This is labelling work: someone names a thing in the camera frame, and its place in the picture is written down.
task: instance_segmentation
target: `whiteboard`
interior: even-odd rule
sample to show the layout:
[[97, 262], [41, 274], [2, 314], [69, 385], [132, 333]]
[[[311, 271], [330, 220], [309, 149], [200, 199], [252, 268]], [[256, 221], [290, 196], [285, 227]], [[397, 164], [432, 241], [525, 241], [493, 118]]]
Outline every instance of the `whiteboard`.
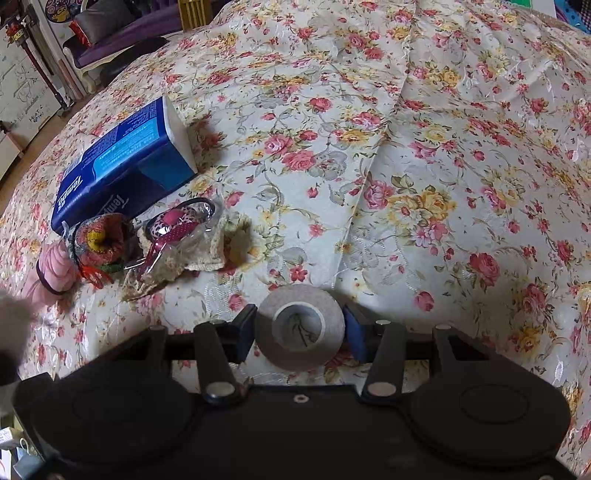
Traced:
[[0, 32], [0, 120], [26, 147], [60, 108], [24, 50]]

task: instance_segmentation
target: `gray pillow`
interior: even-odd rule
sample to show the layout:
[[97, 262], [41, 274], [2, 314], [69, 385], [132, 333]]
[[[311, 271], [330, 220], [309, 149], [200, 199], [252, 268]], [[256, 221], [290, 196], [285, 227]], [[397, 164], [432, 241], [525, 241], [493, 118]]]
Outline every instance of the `gray pillow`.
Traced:
[[100, 42], [135, 20], [124, 0], [99, 0], [76, 15], [76, 23], [91, 44]]

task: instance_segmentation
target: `wooden floor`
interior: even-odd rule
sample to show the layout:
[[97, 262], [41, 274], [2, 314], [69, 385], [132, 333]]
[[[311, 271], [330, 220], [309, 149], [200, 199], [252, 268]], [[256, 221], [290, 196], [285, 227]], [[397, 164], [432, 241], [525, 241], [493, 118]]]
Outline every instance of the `wooden floor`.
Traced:
[[4, 210], [12, 197], [12, 192], [14, 192], [18, 182], [21, 181], [21, 178], [27, 173], [27, 170], [31, 167], [35, 159], [43, 152], [43, 150], [45, 150], [45, 147], [49, 145], [51, 140], [61, 132], [70, 118], [84, 107], [91, 98], [92, 96], [88, 96], [84, 100], [75, 104], [65, 118], [60, 118], [57, 115], [51, 118], [45, 125], [43, 125], [43, 128], [41, 128], [41, 131], [35, 136], [33, 141], [29, 143], [23, 158], [16, 159], [12, 163], [8, 171], [4, 174], [2, 180], [0, 180], [0, 215], [4, 213]]

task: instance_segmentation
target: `pink cloth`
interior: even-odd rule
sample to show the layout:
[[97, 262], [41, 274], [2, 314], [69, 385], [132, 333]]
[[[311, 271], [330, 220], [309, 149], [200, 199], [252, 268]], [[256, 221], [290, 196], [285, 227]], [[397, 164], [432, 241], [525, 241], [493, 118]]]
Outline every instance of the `pink cloth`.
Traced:
[[[39, 257], [39, 269], [47, 283], [55, 291], [69, 290], [78, 279], [78, 270], [68, 256], [63, 240], [58, 240], [43, 248]], [[51, 293], [42, 285], [37, 269], [33, 266], [22, 289], [22, 297], [31, 303], [34, 310], [38, 310], [45, 305], [54, 304], [62, 296]]]

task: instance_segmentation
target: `drawing on whiteboard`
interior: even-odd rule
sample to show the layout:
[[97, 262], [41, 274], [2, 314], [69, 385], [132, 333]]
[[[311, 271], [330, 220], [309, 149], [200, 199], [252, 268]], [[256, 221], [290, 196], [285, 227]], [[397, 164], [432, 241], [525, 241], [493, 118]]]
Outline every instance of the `drawing on whiteboard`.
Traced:
[[13, 97], [19, 99], [22, 103], [29, 103], [33, 95], [33, 85], [39, 80], [37, 73], [32, 70], [28, 70], [24, 63], [21, 63], [15, 68], [15, 74], [17, 77], [18, 86]]

